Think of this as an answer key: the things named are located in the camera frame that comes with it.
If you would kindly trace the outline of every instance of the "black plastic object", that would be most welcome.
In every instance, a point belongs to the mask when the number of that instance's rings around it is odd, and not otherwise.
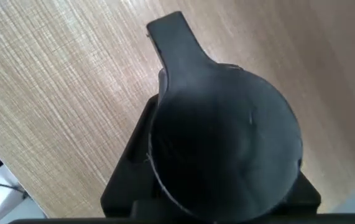
[[[181,12],[147,28],[166,75],[149,150],[163,190],[204,221],[243,222],[270,212],[289,193],[302,159],[285,98],[237,65],[212,61]]]
[[[164,194],[147,159],[151,120],[157,110],[157,96],[145,106],[140,120],[101,197],[106,217],[129,220],[192,221]],[[289,195],[269,215],[314,215],[321,197],[300,173]]]

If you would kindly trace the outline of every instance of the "wooden table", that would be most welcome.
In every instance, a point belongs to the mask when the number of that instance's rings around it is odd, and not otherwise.
[[[275,85],[330,211],[355,188],[355,0],[1,1],[0,158],[50,217],[99,198],[161,64],[145,25],[183,11],[218,62]]]

